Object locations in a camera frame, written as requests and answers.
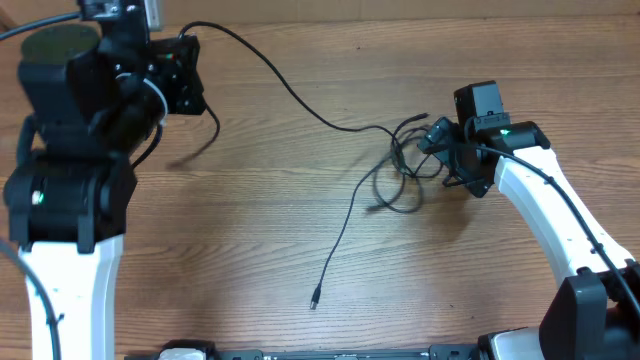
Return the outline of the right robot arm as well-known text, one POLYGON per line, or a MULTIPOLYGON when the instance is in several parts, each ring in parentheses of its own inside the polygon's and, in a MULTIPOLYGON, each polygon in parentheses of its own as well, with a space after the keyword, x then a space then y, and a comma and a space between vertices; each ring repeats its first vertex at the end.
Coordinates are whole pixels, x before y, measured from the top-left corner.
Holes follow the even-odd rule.
POLYGON ((533 122, 511 121, 496 82, 454 93, 458 120, 442 117, 419 143, 449 171, 443 184, 506 196, 543 250, 558 286, 541 323, 453 345, 448 359, 636 359, 639 262, 599 224, 533 122))

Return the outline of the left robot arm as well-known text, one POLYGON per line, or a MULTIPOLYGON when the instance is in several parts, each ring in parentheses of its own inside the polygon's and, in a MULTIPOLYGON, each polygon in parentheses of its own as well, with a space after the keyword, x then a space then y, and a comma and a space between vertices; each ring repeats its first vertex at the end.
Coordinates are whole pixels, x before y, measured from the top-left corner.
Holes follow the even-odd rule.
POLYGON ((26 275, 36 359, 111 359, 135 190, 133 154, 171 114, 206 110, 198 40, 154 40, 157 1, 83 0, 21 46, 24 120, 4 201, 26 275))

